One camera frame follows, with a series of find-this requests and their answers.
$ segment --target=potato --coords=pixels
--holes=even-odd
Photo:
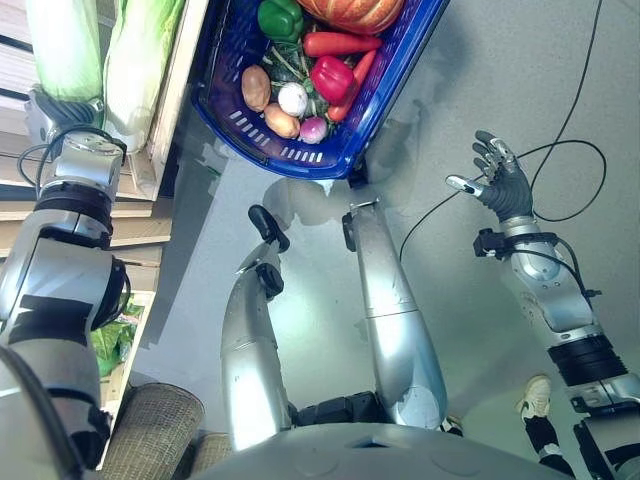
[[[254,112],[261,112],[271,98],[271,80],[262,67],[251,65],[242,72],[244,103]]]
[[[298,119],[283,112],[277,103],[272,103],[264,109],[264,120],[267,122],[267,127],[282,138],[295,138],[300,133]]]

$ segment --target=wire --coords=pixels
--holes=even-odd
[[[567,143],[580,143],[582,145],[587,145],[588,147],[593,148],[596,153],[598,154],[598,156],[600,157],[600,160],[602,161],[602,178],[600,179],[600,183],[598,184],[598,188],[596,189],[595,193],[593,194],[593,196],[591,197],[591,199],[585,203],[585,205],[580,208],[578,211],[572,213],[571,215],[567,215],[566,217],[562,217],[562,218],[556,218],[556,219],[548,219],[543,217],[542,215],[539,215],[535,210],[533,211],[533,213],[536,214],[536,216],[542,220],[545,220],[547,222],[564,222],[565,220],[569,220],[571,218],[575,218],[578,215],[580,215],[581,213],[583,213],[587,208],[589,208],[591,206],[591,204],[593,202],[596,201],[596,199],[598,198],[598,196],[600,195],[600,192],[602,191],[602,187],[604,187],[604,182],[607,179],[607,157],[605,157],[604,153],[602,153],[602,150],[600,150],[595,144],[587,141],[587,140],[560,140],[560,141],[556,141],[553,143],[549,143],[547,145],[543,145],[541,147],[537,147],[534,148],[533,150],[529,150],[528,152],[523,153],[522,155],[520,155],[518,158],[524,158],[527,155],[530,155],[532,153],[538,152],[540,150],[544,150],[545,148],[551,148],[549,151],[551,151],[553,148],[555,148],[557,145],[564,145]]]
[[[46,150],[42,154],[42,158],[40,159],[40,164],[38,165],[38,170],[36,172],[36,179],[35,179],[36,198],[40,198],[40,189],[41,189],[40,185],[42,183],[42,171],[44,170],[44,164],[47,160],[47,157],[51,154],[51,151],[55,148],[55,146],[66,135],[73,132],[86,132],[86,133],[93,133],[95,135],[99,135],[105,140],[107,140],[108,142],[118,145],[121,149],[124,147],[123,154],[125,154],[127,151],[126,146],[124,146],[122,142],[118,140],[114,140],[113,137],[111,137],[111,135],[109,135],[107,132],[99,128],[91,127],[91,126],[82,126],[82,125],[76,125],[73,127],[65,128],[59,134],[57,134],[53,140],[51,140],[51,143],[47,145]]]
[[[589,293],[587,292],[587,289],[584,287],[584,283],[582,281],[582,277],[578,274],[578,272],[576,270],[571,268],[568,263],[563,262],[562,260],[560,260],[560,259],[558,259],[556,257],[552,257],[551,255],[547,255],[546,253],[540,253],[540,252],[536,252],[536,251],[533,251],[533,250],[520,250],[520,249],[517,249],[517,250],[514,250],[511,253],[512,254],[513,253],[526,253],[526,254],[529,254],[529,255],[535,255],[536,257],[546,258],[547,260],[551,260],[552,262],[563,266],[564,268],[566,268],[569,271],[571,276],[574,278],[574,280],[578,284],[578,288],[580,289],[580,293],[582,294],[582,296],[585,298],[585,300],[587,302],[589,302],[589,304],[591,304],[591,302],[589,301]]]
[[[20,154],[20,156],[18,157],[17,160],[17,167],[18,167],[18,173],[20,174],[20,176],[24,179],[25,182],[27,182],[29,185],[31,185],[32,187],[36,186],[36,182],[34,182],[33,180],[31,180],[29,178],[29,176],[27,175],[27,173],[24,171],[24,168],[22,166],[22,163],[24,162],[25,158],[27,158],[27,155],[29,155],[30,153],[35,152],[36,150],[42,150],[43,148],[47,148],[47,144],[43,143],[41,145],[35,145],[33,147],[29,147],[27,148],[24,152],[22,152]]]
[[[106,325],[109,322],[112,322],[113,320],[117,319],[120,315],[122,315],[122,312],[124,312],[125,308],[127,308],[127,305],[129,304],[129,299],[131,298],[131,280],[129,279],[129,275],[127,275],[126,270],[124,272],[124,286],[125,286],[125,294],[124,294],[124,299],[120,304],[120,307],[118,307],[118,309],[109,317],[109,320],[107,320],[104,323],[104,325]]]
[[[596,30],[598,27],[598,20],[600,18],[600,9],[602,7],[602,0],[598,0],[598,6],[596,7],[596,13],[593,19],[593,27],[591,29],[591,38],[589,39],[589,47],[587,48],[587,56],[585,58],[585,62],[584,62],[584,66],[582,68],[582,75],[580,76],[580,82],[578,83],[578,89],[576,91],[576,95],[573,99],[573,103],[571,104],[571,108],[569,109],[569,113],[567,114],[567,116],[564,119],[564,122],[562,123],[562,127],[560,127],[560,131],[558,132],[558,135],[556,135],[556,139],[547,144],[547,145],[543,145],[541,147],[537,147],[534,148],[533,150],[529,150],[528,152],[523,153],[522,155],[519,155],[518,158],[524,158],[527,155],[531,155],[535,152],[538,152],[540,150],[544,150],[545,148],[548,148],[549,151],[546,153],[544,159],[542,160],[542,162],[540,163],[540,165],[538,166],[536,172],[533,175],[533,180],[531,181],[531,189],[533,191],[533,186],[535,185],[538,176],[540,175],[540,172],[542,171],[542,169],[544,168],[544,166],[546,165],[547,161],[549,160],[549,157],[551,156],[551,153],[553,152],[553,149],[557,146],[557,145],[563,145],[563,144],[567,144],[567,143],[581,143],[584,145],[588,145],[591,148],[593,148],[596,152],[598,152],[598,155],[600,155],[600,158],[602,159],[602,179],[600,181],[600,185],[598,185],[598,188],[595,192],[595,194],[593,195],[593,197],[591,197],[591,200],[589,200],[584,207],[582,207],[580,210],[578,210],[575,213],[572,213],[571,215],[568,215],[566,217],[562,217],[562,218],[547,218],[544,217],[543,215],[540,215],[535,209],[534,209],[534,214],[542,219],[545,220],[547,222],[563,222],[565,220],[569,220],[571,218],[575,218],[578,215],[580,215],[582,212],[584,212],[587,208],[589,208],[591,206],[591,204],[596,200],[596,198],[598,198],[598,196],[600,195],[600,191],[602,190],[602,187],[604,186],[604,182],[607,178],[607,159],[604,156],[604,154],[602,153],[602,151],[593,143],[588,142],[586,140],[562,140],[560,141],[560,137],[562,137],[562,134],[564,133],[565,129],[567,128],[567,124],[569,123],[569,120],[571,119],[571,117],[573,116],[573,112],[576,108],[576,105],[578,104],[578,100],[580,99],[580,95],[582,93],[582,87],[584,86],[584,82],[585,79],[587,77],[587,70],[589,69],[589,62],[591,61],[591,52],[593,50],[593,43],[595,41],[595,37],[596,37]],[[478,180],[482,178],[482,175],[479,177],[476,177],[474,180]],[[440,208],[441,206],[443,206],[445,203],[447,203],[449,200],[453,199],[459,192],[456,192],[452,195],[449,195],[447,198],[445,198],[444,200],[442,200],[440,203],[438,203],[435,207],[433,207],[431,210],[429,210],[427,213],[425,213],[420,220],[418,220],[418,222],[411,228],[411,230],[409,230],[409,233],[407,233],[407,235],[405,236],[404,240],[402,241],[402,245],[400,247],[400,255],[399,255],[399,259],[400,262],[402,262],[402,256],[404,253],[404,249],[406,247],[407,241],[409,240],[409,238],[411,237],[411,235],[413,234],[413,232],[416,231],[416,229],[420,226],[420,224],[422,224],[422,222],[424,222],[429,215],[431,215],[433,212],[435,212],[438,208]]]
[[[47,439],[47,447],[60,478],[80,479],[84,468],[78,459],[51,398],[31,367],[14,351],[0,346],[0,361],[13,374],[33,407],[33,412]]]
[[[536,173],[533,175],[533,180],[531,181],[531,190],[533,191],[533,186],[536,184],[536,180],[538,180],[538,175],[540,175],[540,171],[542,170],[542,168],[546,165],[547,160],[549,160],[549,157],[551,156],[551,153],[553,152],[554,147],[558,144],[558,140],[560,140],[560,137],[562,137],[562,134],[564,133],[565,129],[567,128],[567,124],[569,123],[569,120],[571,120],[571,117],[573,116],[573,112],[576,109],[576,105],[578,105],[578,100],[580,99],[580,94],[582,93],[582,87],[584,86],[584,81],[587,77],[587,70],[589,68],[589,62],[591,60],[591,51],[593,49],[593,42],[596,38],[596,30],[598,27],[598,19],[600,18],[600,8],[602,7],[602,0],[598,0],[598,6],[596,8],[596,14],[594,16],[593,19],[593,27],[591,29],[591,39],[589,40],[589,48],[587,49],[587,57],[584,61],[584,67],[582,68],[582,75],[580,77],[580,83],[578,84],[578,90],[576,91],[576,95],[573,99],[573,103],[571,104],[571,108],[569,109],[569,113],[567,114],[566,118],[564,119],[564,122],[562,123],[562,127],[560,127],[560,131],[558,132],[558,135],[556,135],[555,140],[551,143],[551,148],[549,149],[549,151],[547,152],[547,154],[544,156],[544,159],[542,160],[542,163],[540,164],[540,166],[538,167],[538,169],[536,170]],[[533,211],[533,213],[538,217],[541,218],[542,220],[545,220],[547,222],[563,222],[565,220],[569,220],[570,218],[574,218],[578,215],[580,215],[586,208],[589,207],[589,205],[591,205],[591,202],[589,204],[587,204],[583,209],[579,210],[578,212],[568,215],[566,217],[562,217],[562,218],[547,218],[544,215],[541,215],[540,213],[538,213],[536,210]]]
[[[560,237],[556,237],[556,238],[558,239],[558,243],[562,245],[564,248],[566,248],[567,252],[569,252],[569,255],[571,256],[571,263],[573,263],[573,269],[576,271],[576,274],[578,275],[578,277],[582,279],[582,274],[580,273],[580,265],[578,264],[578,257],[576,256],[576,253],[573,251],[573,248],[571,248],[571,245],[569,245],[569,242],[563,240]]]
[[[476,178],[474,178],[474,180],[479,180],[480,178],[482,178],[483,175],[480,175]],[[431,210],[429,210],[427,213],[425,213],[420,220],[418,220],[416,222],[416,224],[411,227],[411,230],[409,230],[409,233],[407,233],[404,237],[404,240],[402,240],[402,245],[400,245],[400,254],[398,255],[398,258],[400,260],[400,263],[402,263],[402,257],[404,255],[404,250],[405,247],[407,246],[407,242],[409,241],[409,238],[411,238],[411,235],[413,235],[413,232],[415,232],[417,230],[417,228],[420,226],[420,224],[422,222],[424,222],[427,217],[429,217],[429,215],[431,215],[433,212],[435,212],[437,209],[439,209],[441,206],[443,206],[445,203],[447,203],[449,200],[452,200],[456,195],[458,195],[460,193],[460,191],[457,191],[455,193],[452,193],[451,195],[449,195],[447,198],[445,198],[444,200],[442,200],[440,203],[438,203],[437,205],[435,205]]]

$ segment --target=person's leg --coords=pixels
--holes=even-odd
[[[524,397],[516,408],[520,412],[525,430],[533,449],[540,457],[540,464],[575,478],[558,446],[558,436],[547,418],[551,380],[546,375],[537,375],[527,383]]]

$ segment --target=pumpkin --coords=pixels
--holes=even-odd
[[[311,15],[329,25],[362,35],[389,27],[404,0],[298,0]]]

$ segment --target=carrot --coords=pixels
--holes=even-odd
[[[345,117],[349,113],[349,110],[351,110],[351,105],[353,105],[354,100],[358,96],[358,93],[360,92],[360,89],[362,88],[362,85],[367,78],[367,74],[369,73],[371,65],[373,65],[373,60],[375,58],[376,51],[371,50],[370,52],[367,52],[355,66],[355,68],[353,69],[353,76],[356,79],[356,87],[353,89],[351,95],[347,98],[347,101],[342,105],[329,107],[327,115],[329,116],[329,119],[331,119],[331,121],[337,123],[345,119]]]
[[[352,53],[368,52],[382,45],[382,40],[376,37],[351,35],[349,33],[312,32],[304,37],[304,53],[310,57],[324,55],[349,55]]]

